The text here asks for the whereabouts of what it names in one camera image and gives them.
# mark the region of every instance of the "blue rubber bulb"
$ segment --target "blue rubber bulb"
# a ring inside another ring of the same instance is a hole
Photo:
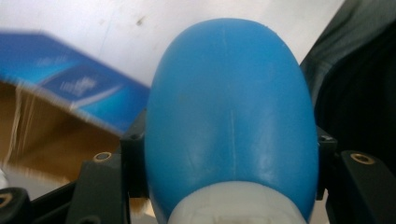
[[[166,223],[184,197],[249,181],[315,201],[318,145],[303,74],[269,28],[238,19],[193,25],[169,46],[148,100],[149,197]]]

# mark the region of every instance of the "cardboard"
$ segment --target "cardboard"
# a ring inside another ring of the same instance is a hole
[[[42,34],[0,33],[0,161],[67,183],[114,151],[149,88]]]

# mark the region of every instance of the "brown cardboard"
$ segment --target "brown cardboard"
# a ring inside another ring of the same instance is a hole
[[[19,87],[0,84],[0,156],[6,166],[29,175],[67,182],[80,165],[114,151],[119,137],[67,113]]]
[[[15,87],[0,82],[0,163],[7,156],[15,114]]]

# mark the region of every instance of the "metal bolt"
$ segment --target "metal bolt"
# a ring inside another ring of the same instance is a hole
[[[360,153],[352,153],[350,154],[350,157],[359,163],[365,164],[365,165],[373,165],[375,163],[375,160],[371,157],[368,157],[366,155],[360,154]]]
[[[110,152],[101,152],[101,153],[96,154],[93,157],[93,160],[96,161],[96,162],[102,162],[102,161],[106,161],[106,160],[108,160],[110,158],[111,158],[111,153]]]

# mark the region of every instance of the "white wall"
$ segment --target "white wall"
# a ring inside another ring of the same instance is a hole
[[[300,62],[343,0],[0,0],[0,31],[44,31],[150,85],[172,39],[220,17],[261,22]]]

